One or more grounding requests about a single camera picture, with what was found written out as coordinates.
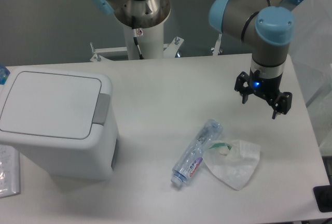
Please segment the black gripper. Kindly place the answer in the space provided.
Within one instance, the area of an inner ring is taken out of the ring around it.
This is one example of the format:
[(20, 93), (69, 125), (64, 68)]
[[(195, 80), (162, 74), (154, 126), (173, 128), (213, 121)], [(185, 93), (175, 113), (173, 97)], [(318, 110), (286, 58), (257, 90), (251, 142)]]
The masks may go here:
[(293, 94), (291, 92), (281, 92), (279, 87), (282, 79), (280, 74), (274, 78), (261, 78), (260, 72), (250, 71), (250, 75), (241, 72), (234, 85), (234, 90), (239, 92), (242, 97), (242, 103), (245, 104), (248, 96), (253, 94), (267, 102), (273, 102), (272, 119), (277, 115), (286, 115), (292, 106)]

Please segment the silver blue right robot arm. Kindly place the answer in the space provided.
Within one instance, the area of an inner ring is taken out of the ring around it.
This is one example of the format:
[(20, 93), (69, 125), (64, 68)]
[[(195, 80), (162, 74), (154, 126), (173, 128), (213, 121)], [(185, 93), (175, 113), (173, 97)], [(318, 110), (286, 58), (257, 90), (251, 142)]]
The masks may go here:
[(216, 0), (209, 12), (211, 27), (253, 48), (250, 72), (241, 72), (234, 86), (242, 102), (253, 94), (275, 110), (292, 101), (290, 92), (279, 89), (295, 25), (293, 14), (279, 5), (282, 1)]

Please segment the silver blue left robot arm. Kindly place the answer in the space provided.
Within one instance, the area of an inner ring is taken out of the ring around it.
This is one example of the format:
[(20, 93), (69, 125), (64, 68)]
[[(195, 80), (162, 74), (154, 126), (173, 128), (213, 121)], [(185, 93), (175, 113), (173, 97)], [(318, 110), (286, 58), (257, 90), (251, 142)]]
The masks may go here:
[[(155, 26), (170, 12), (167, 0), (91, 1), (133, 30)], [(293, 14), (280, 6), (282, 1), (216, 0), (209, 11), (211, 27), (253, 48), (250, 72), (239, 74), (234, 89), (243, 102), (251, 94), (265, 100), (274, 115), (288, 113), (292, 105), (292, 94), (279, 89), (295, 25)]]

